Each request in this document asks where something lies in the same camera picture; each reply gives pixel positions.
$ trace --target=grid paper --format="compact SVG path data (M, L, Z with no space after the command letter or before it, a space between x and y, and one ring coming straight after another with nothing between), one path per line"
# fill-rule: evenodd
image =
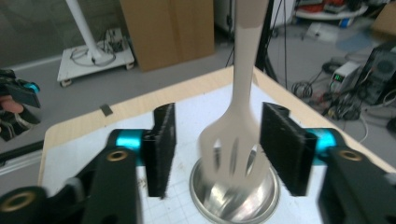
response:
M163 200L148 197L144 168L136 169L144 223L210 223L193 204L189 181L192 167L199 159L197 146L199 134L225 112L231 102L231 92L230 85L176 104L177 148L166 197ZM274 101L253 85L250 104L259 123L262 102ZM151 129L152 125L152 114L147 113L108 125L101 130L52 148L48 151L45 160L43 186L48 189L49 195L55 194L68 177L74 176L104 148L108 134L112 130ZM281 187L278 207L267 223L320 223L316 197L323 172L324 169L320 167L313 170L312 175L316 178L311 184L309 192L311 197L293 198L284 187Z

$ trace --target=white spatula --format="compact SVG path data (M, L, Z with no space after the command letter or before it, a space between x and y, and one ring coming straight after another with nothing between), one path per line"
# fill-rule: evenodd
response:
M199 137L204 177L212 183L252 189L269 172L269 161L259 144L260 129L250 110L253 64L268 0L236 0L233 98L225 114ZM248 167L252 151L254 162Z

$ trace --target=wall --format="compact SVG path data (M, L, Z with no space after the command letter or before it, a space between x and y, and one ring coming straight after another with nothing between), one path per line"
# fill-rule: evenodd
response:
M79 3L96 40L110 27L127 34L119 1ZM83 44L65 0L0 1L0 67L61 55Z

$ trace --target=cardboard box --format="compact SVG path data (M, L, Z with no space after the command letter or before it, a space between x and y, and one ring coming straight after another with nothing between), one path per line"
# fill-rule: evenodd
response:
M377 35L396 38L396 2L388 3L373 23Z
M121 0L142 71L214 53L213 0Z

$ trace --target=metal bowl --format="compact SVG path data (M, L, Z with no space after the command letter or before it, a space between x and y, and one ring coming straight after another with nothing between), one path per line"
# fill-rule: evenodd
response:
M219 183L209 185L201 171L201 160L198 160L191 171L190 192L201 214L214 223L262 223L276 209L279 182L270 168L268 176L250 192Z

